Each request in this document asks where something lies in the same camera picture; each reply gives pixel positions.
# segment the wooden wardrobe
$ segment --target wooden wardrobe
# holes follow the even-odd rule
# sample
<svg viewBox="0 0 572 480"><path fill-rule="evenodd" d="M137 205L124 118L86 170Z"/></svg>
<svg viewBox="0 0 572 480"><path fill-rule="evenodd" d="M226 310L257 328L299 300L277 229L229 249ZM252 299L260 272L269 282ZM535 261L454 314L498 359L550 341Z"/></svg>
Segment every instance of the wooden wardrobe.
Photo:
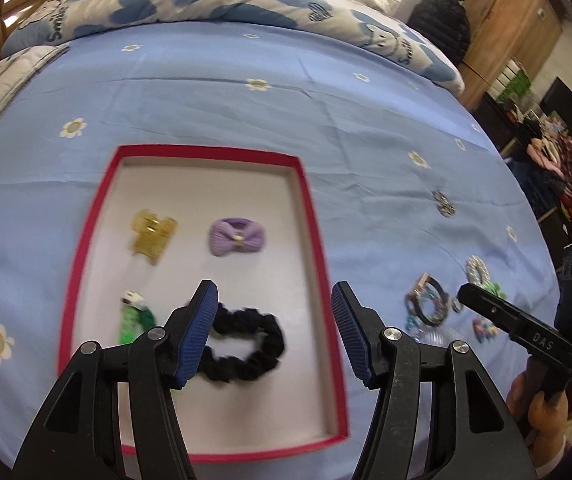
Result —
<svg viewBox="0 0 572 480"><path fill-rule="evenodd" d="M459 102L475 110L511 59L533 80L562 33L561 0L466 0L470 48L459 66L466 90Z"/></svg>

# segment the yellow hair claw clip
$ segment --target yellow hair claw clip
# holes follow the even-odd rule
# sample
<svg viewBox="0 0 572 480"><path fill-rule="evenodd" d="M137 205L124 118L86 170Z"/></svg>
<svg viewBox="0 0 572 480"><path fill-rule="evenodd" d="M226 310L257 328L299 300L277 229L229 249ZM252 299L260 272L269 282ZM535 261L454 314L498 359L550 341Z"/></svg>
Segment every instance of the yellow hair claw clip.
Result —
<svg viewBox="0 0 572 480"><path fill-rule="evenodd" d="M159 220L149 209L142 209L135 215L130 227L138 234L132 245L133 252L144 254L151 264L156 265L175 234L177 222L170 217Z"/></svg>

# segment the hand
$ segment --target hand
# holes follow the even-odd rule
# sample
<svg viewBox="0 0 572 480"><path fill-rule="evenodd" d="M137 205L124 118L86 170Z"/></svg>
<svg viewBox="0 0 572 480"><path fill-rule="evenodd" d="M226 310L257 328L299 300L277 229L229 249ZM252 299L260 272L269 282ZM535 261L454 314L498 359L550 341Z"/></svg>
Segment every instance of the hand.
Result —
<svg viewBox="0 0 572 480"><path fill-rule="evenodd" d="M514 415L526 386L525 373L519 374L513 381L506 404ZM541 467L550 462L561 450L563 437L568 423L568 397L562 392L556 404L551 406L544 399L544 393L534 396L528 408L528 422L539 431L530 448L535 467Z"/></svg>

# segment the blue gripper pad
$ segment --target blue gripper pad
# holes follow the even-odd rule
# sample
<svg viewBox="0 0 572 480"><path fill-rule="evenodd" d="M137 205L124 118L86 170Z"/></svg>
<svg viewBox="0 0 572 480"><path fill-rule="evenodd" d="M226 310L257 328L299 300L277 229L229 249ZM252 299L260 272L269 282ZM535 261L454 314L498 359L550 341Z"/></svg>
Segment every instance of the blue gripper pad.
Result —
<svg viewBox="0 0 572 480"><path fill-rule="evenodd" d="M192 315L192 319L189 320L177 349L178 367L175 374L181 388L186 386L188 380L197 373L197 366L199 366L201 354L206 346L218 304L217 285L210 280L204 280L186 307L187 315Z"/></svg>
<svg viewBox="0 0 572 480"><path fill-rule="evenodd" d="M346 297L346 293L352 296L350 300ZM375 376L371 365L371 348L363 329L357 322L351 301L356 303L358 308L361 308L348 283L339 282L333 286L331 306L339 335L341 335L341 340L346 348L348 359L351 361L352 371L355 372L358 379L361 379L368 386Z"/></svg>

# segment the clothes pile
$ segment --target clothes pile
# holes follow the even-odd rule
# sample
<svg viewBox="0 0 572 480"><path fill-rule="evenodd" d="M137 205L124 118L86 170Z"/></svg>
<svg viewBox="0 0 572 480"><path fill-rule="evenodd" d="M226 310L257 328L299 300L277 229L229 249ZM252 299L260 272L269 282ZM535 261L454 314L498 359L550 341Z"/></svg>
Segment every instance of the clothes pile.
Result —
<svg viewBox="0 0 572 480"><path fill-rule="evenodd" d="M542 125L529 124L532 138L526 149L528 156L509 160L508 166L537 218L557 206L572 237L572 136L548 127L545 120Z"/></svg>

